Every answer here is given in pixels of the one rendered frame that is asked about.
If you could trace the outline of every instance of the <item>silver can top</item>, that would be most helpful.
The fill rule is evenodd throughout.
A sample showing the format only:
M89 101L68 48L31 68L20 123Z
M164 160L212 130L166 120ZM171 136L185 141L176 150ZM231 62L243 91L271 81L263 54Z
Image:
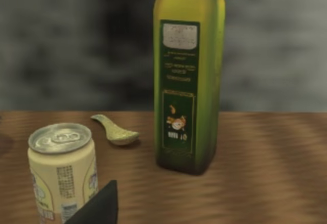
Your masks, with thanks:
M29 147L42 154L62 154L85 146L91 137L91 130L84 125L58 123L32 133L29 137Z

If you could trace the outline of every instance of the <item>table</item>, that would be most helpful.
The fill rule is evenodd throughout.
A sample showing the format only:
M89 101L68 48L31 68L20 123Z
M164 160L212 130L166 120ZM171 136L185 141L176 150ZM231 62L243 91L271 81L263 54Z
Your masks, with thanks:
M327 222L327 114L221 113L209 170L190 176L154 163L153 113L103 112L141 133L116 148L94 112L0 112L1 223L35 224L27 138L52 123L93 132L99 186L118 180L119 224L318 224Z

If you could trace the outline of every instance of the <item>beverage can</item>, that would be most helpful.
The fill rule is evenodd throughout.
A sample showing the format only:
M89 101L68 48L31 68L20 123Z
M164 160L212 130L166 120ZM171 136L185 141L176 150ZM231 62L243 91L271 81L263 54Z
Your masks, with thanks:
M29 137L40 224L64 224L98 192L95 143L81 124L59 123Z

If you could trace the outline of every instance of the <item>bottle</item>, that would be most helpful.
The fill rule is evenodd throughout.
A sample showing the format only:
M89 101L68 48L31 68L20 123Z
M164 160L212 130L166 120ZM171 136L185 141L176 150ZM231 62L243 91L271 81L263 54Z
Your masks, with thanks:
M200 175L215 155L224 0L156 0L155 151L158 165Z

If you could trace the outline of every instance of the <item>gray wall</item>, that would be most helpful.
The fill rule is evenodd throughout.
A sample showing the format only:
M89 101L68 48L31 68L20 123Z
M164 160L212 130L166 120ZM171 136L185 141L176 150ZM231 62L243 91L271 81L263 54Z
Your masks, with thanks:
M326 111L327 0L226 0L223 110ZM152 109L154 0L0 0L0 109Z

